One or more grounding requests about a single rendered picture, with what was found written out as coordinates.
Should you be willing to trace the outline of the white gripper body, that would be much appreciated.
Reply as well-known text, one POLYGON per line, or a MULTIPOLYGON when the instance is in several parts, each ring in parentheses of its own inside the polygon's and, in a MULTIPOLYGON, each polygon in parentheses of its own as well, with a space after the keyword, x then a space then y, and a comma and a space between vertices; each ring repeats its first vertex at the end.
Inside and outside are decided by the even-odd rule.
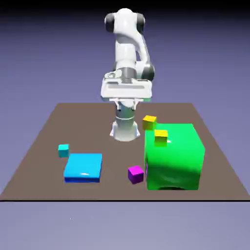
POLYGON ((152 97, 152 82, 131 79, 132 83, 122 83, 120 78, 104 78, 101 87, 101 97, 110 99, 150 99, 152 97))

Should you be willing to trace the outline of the small yellow cube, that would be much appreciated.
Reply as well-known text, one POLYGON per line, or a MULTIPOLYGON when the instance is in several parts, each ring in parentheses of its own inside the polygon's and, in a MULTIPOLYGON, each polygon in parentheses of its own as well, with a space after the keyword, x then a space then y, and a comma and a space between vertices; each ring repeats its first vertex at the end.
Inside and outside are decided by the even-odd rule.
POLYGON ((167 146, 168 131, 165 129, 154 130, 154 145, 167 146))
POLYGON ((157 124, 157 117, 146 115, 143 118, 143 130, 154 130, 157 124))

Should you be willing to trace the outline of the small magenta cube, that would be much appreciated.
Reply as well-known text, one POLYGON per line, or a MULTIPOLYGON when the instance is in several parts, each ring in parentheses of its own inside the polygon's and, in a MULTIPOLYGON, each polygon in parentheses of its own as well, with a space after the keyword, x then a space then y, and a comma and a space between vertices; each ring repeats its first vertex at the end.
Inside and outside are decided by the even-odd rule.
POLYGON ((128 179, 132 184, 140 183, 144 180, 144 171, 140 166, 132 166, 128 168, 128 179))

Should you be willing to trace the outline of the small cyan cube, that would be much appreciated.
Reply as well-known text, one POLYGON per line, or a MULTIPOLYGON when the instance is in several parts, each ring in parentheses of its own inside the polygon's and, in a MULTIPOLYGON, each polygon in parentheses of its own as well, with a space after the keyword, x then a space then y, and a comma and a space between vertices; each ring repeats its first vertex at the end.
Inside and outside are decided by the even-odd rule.
POLYGON ((58 145, 58 155, 60 158, 69 157, 69 144, 58 145))

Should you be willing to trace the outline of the large blue box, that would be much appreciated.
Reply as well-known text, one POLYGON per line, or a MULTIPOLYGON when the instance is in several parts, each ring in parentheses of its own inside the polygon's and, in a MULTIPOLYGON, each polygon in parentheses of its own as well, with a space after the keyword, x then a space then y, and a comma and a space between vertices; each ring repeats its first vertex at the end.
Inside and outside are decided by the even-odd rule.
POLYGON ((64 169, 66 183, 99 183, 102 170, 101 153, 71 153, 64 169))

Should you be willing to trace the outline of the large green box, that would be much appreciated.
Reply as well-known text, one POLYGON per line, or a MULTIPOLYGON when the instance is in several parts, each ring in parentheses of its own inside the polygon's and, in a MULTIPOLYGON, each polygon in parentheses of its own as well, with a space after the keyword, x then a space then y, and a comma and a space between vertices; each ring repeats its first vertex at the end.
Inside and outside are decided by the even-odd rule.
POLYGON ((146 186, 149 190, 197 190, 205 147, 193 124, 157 124, 168 132, 167 145, 155 142, 154 131, 145 131, 146 186))

